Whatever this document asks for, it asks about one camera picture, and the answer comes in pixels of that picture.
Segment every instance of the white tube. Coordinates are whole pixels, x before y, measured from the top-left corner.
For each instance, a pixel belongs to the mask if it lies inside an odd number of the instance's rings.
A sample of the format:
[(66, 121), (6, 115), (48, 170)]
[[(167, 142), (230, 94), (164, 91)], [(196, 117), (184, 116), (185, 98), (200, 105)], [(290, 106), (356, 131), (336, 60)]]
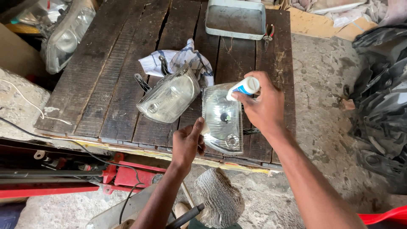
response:
[(237, 101), (232, 97), (232, 92), (234, 91), (252, 95), (258, 92), (258, 90), (260, 90), (260, 82), (258, 79), (254, 78), (253, 76), (248, 76), (229, 89), (226, 99), (229, 101)]

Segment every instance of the blue label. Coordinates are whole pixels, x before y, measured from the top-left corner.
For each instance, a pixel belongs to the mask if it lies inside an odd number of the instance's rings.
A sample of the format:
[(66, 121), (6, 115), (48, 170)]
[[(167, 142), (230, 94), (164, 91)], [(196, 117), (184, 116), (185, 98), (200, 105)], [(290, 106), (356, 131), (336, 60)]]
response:
[(244, 94), (247, 94), (247, 95), (252, 95), (251, 93), (248, 93), (248, 92), (245, 90), (245, 87), (244, 87), (243, 85), (240, 85), (239, 87), (233, 89), (232, 92), (234, 92), (234, 91), (238, 91), (238, 92), (241, 92), (241, 93), (244, 93)]

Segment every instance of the baking tray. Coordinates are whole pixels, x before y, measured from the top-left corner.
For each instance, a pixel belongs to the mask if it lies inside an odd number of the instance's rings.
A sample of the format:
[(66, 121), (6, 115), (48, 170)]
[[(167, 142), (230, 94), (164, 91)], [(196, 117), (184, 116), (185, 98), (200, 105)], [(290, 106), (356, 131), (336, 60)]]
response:
[(261, 40), (266, 33), (263, 4), (239, 0), (209, 0), (205, 31), (208, 34)]

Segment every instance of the concrete floor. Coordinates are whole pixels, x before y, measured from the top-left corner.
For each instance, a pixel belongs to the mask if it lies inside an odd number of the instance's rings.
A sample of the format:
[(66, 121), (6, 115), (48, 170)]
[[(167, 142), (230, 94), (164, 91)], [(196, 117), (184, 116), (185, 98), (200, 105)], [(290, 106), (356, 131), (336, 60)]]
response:
[[(407, 203), (386, 194), (383, 179), (356, 166), (360, 143), (347, 136), (352, 112), (342, 112), (338, 99), (345, 84), (352, 85), (360, 60), (351, 42), (292, 35), (297, 142), (334, 188), (359, 213), (383, 212)], [(193, 165), (185, 179), (195, 201), (194, 180), (207, 167)], [(284, 173), (247, 174), (226, 171), (245, 200), (239, 219), (244, 229), (304, 228)], [(178, 200), (184, 200), (182, 192)], [(125, 198), (114, 192), (30, 198), (17, 229), (83, 229), (89, 219)]]

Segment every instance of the table top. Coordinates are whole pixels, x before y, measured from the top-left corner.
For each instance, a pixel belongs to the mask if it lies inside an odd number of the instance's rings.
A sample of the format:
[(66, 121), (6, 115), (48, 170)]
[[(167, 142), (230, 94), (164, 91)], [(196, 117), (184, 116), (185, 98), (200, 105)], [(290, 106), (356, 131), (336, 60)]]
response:
[[(202, 115), (199, 95), (172, 124), (160, 124), (140, 115), (136, 104), (144, 91), (133, 78), (141, 74), (150, 86), (161, 78), (144, 73), (139, 59), (155, 50), (180, 50), (188, 38), (214, 69), (215, 84), (236, 82), (245, 73), (263, 70), (285, 93), (284, 118), (295, 134), (295, 100), (290, 14), (266, 10), (274, 24), (267, 52), (264, 40), (209, 35), (205, 32), (206, 2), (191, 0), (110, 0), (99, 8), (89, 29), (65, 68), (46, 104), (48, 117), (39, 118), (40, 130), (112, 144), (171, 152), (172, 134), (194, 124)], [(243, 113), (245, 129), (254, 128)], [(209, 149), (205, 158), (243, 165), (279, 163), (262, 134), (244, 136), (244, 154), (226, 156)]]

